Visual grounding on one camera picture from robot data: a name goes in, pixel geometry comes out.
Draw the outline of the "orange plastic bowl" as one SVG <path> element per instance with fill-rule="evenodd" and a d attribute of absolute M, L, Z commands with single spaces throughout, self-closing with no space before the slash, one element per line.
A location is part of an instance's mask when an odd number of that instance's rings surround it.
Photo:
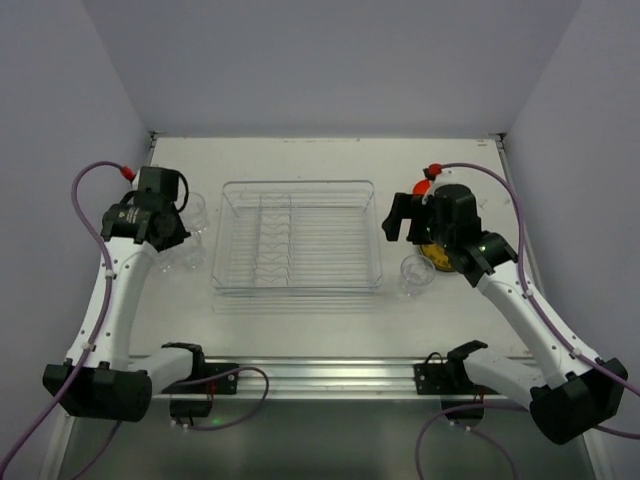
<path fill-rule="evenodd" d="M 413 195 L 419 195 L 423 197 L 431 187 L 431 181 L 428 179 L 423 179 L 417 182 L 412 189 Z"/>

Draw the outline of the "brown patterned plate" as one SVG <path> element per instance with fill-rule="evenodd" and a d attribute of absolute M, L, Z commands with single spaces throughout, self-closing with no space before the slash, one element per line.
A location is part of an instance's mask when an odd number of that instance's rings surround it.
<path fill-rule="evenodd" d="M 436 244 L 425 244 L 420 245 L 418 251 L 423 257 L 430 260 L 438 271 L 446 273 L 455 272 L 449 256 L 442 247 Z"/>

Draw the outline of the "clear glass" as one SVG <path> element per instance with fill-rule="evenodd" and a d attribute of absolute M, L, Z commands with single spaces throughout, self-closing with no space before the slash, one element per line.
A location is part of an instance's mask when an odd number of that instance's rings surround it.
<path fill-rule="evenodd" d="M 202 233 L 210 225 L 206 201 L 196 192 L 189 194 L 187 205 L 180 216 L 185 228 L 190 231 Z"/>
<path fill-rule="evenodd" d="M 156 275 L 168 275 L 175 273 L 179 266 L 178 249 L 171 248 L 158 253 L 153 265 L 153 271 Z"/>
<path fill-rule="evenodd" d="M 176 255 L 179 263 L 186 270 L 195 270 L 201 267 L 206 260 L 206 250 L 201 234 L 197 231 L 191 232 L 190 236 L 177 247 Z"/>
<path fill-rule="evenodd" d="M 409 255 L 400 265 L 400 287 L 407 297 L 424 294 L 436 277 L 434 263 L 419 254 Z"/>

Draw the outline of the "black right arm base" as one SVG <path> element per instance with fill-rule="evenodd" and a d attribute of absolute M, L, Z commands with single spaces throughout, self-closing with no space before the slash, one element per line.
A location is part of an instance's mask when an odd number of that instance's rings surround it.
<path fill-rule="evenodd" d="M 464 373 L 457 373 L 456 365 L 439 352 L 432 352 L 413 365 L 413 379 L 419 396 L 437 396 L 442 410 L 464 405 L 480 404 L 484 387 L 472 383 Z"/>

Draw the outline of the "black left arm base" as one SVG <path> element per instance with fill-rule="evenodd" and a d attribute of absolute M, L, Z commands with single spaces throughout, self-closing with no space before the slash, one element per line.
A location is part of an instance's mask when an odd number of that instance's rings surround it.
<path fill-rule="evenodd" d="M 193 426 L 196 420 L 208 417 L 213 410 L 216 395 L 235 395 L 237 393 L 237 363 L 206 363 L 202 371 L 203 378 L 219 376 L 217 380 L 205 383 L 183 385 L 173 384 L 162 391 L 169 396 L 169 415 L 176 423 Z"/>

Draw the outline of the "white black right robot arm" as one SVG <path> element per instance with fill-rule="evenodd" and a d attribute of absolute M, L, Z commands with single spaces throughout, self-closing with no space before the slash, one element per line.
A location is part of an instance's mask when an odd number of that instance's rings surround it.
<path fill-rule="evenodd" d="M 452 388 L 485 386 L 509 398 L 558 445 L 617 413 L 626 368 L 616 358 L 603 360 L 567 327 L 527 278 L 507 240 L 483 229 L 468 187 L 448 184 L 427 196 L 396 193 L 382 223 L 388 241 L 398 240 L 403 221 L 410 223 L 408 241 L 441 247 L 454 270 L 497 308 L 536 362 L 528 367 L 473 340 L 449 351 L 441 366 L 424 366 L 425 377 Z"/>

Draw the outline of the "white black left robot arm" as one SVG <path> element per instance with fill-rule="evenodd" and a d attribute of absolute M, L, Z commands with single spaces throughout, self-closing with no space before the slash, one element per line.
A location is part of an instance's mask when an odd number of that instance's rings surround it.
<path fill-rule="evenodd" d="M 94 233 L 101 261 L 80 331 L 65 360 L 49 364 L 43 385 L 67 414 L 138 422 L 153 396 L 204 371 L 201 346 L 169 342 L 141 360 L 130 339 L 146 278 L 160 253 L 190 234 L 180 217 L 188 201 L 185 176 L 172 169 L 123 169 L 132 188 L 103 215 Z"/>

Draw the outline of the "clear plastic dish tray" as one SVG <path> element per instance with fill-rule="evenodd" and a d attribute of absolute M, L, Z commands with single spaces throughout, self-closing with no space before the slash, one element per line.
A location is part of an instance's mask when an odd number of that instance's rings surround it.
<path fill-rule="evenodd" d="M 232 234 L 242 194 L 289 194 L 293 206 L 292 270 L 288 287 L 229 284 Z M 212 284 L 219 294 L 368 294 L 382 284 L 375 189 L 368 180 L 232 181 L 222 188 Z"/>

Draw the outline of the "aluminium mounting rail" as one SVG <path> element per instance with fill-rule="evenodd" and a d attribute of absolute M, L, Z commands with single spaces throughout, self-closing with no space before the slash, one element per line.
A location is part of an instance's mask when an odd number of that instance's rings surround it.
<path fill-rule="evenodd" d="M 257 399 L 268 386 L 274 400 L 412 400 L 426 398 L 415 390 L 413 365 L 422 358 L 209 358 L 207 363 L 237 363 L 235 395 L 218 398 Z M 488 385 L 484 396 L 498 397 Z"/>

